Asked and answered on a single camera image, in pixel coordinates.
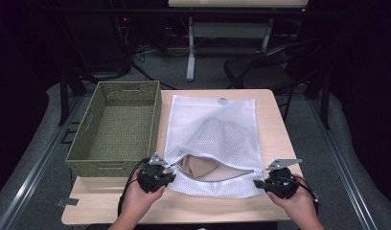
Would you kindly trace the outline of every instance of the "chair leg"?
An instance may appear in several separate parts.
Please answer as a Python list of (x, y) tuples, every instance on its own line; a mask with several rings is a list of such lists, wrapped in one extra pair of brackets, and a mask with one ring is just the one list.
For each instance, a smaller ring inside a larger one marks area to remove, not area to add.
[(288, 92), (286, 109), (285, 109), (285, 113), (283, 114), (283, 122), (284, 123), (286, 122), (286, 118), (288, 117), (288, 108), (290, 107), (291, 97), (293, 97), (293, 92), (294, 92), (294, 89), (291, 89), (290, 92)]

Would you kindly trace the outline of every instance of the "dark background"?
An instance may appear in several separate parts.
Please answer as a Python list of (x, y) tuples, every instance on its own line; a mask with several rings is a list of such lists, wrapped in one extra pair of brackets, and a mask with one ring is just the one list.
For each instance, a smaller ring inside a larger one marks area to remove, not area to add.
[[(359, 9), (369, 2), (350, 1)], [(312, 10), (330, 12), (346, 7), (344, 1), (331, 0), (316, 0), (310, 5)], [(353, 33), (346, 40), (348, 45), (333, 56), (331, 90), (343, 106), (357, 157), (391, 200), (391, 0), (376, 1), (363, 12), (350, 28)], [(75, 49), (81, 40), (70, 38), (73, 26), (67, 23), (35, 13), (25, 0), (0, 1), (0, 190), (41, 122), (48, 104), (46, 90), (58, 82), (63, 70), (61, 57), (82, 70), (87, 68), (84, 54)], [(345, 23), (303, 22), (304, 33), (329, 44), (320, 61), (332, 53), (330, 44), (341, 39), (338, 30)], [(97, 39), (106, 43), (117, 36)], [(110, 44), (110, 49), (121, 45)], [(126, 68), (121, 67), (126, 51), (118, 52), (117, 60), (107, 67)]]

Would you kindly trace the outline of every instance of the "hand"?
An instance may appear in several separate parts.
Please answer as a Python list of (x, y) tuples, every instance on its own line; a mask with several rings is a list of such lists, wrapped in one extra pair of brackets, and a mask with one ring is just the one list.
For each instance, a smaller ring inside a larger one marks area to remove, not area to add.
[(135, 181), (139, 170), (132, 176), (131, 184), (126, 190), (125, 201), (121, 214), (109, 229), (133, 229), (139, 220), (150, 209), (151, 205), (165, 192), (166, 187), (160, 187), (156, 192), (147, 194), (142, 190), (139, 183)]
[[(298, 182), (306, 185), (304, 180), (299, 178), (301, 177), (300, 175), (296, 174), (296, 176), (297, 177), (295, 178)], [(291, 220), (293, 220), (293, 222), (296, 223), (300, 229), (324, 229), (318, 220), (310, 193), (302, 187), (299, 186), (296, 194), (289, 199), (279, 198), (272, 192), (268, 192), (267, 195), (273, 201), (273, 203), (279, 205), (286, 211), (288, 217), (291, 218)]]

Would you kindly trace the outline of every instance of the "wooden table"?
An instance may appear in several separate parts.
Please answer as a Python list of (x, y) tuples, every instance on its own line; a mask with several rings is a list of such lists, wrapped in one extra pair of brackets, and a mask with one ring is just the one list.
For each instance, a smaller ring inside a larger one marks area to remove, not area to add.
[[(163, 155), (172, 96), (256, 100), (257, 123), (264, 165), (275, 159), (293, 159), (295, 153), (288, 138), (279, 108), (271, 91), (266, 89), (232, 90), (162, 90), (162, 112), (157, 152)], [(298, 165), (289, 167), (300, 173)], [(117, 217), (119, 197), (125, 177), (77, 177), (70, 198), (76, 206), (66, 206), (62, 222), (67, 225), (111, 223)], [(267, 195), (242, 199), (223, 199), (181, 194), (168, 189), (140, 223), (205, 223), (277, 221), (288, 219)]]

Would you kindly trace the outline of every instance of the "black chair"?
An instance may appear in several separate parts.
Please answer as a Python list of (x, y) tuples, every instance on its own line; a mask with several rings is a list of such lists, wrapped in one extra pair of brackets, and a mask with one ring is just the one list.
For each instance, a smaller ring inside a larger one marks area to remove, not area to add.
[(224, 71), (231, 81), (229, 88), (270, 89), (274, 95), (288, 92), (283, 120), (286, 121), (294, 88), (319, 73), (310, 71), (301, 75), (300, 63), (320, 48), (318, 39), (280, 46), (265, 53), (227, 60)]

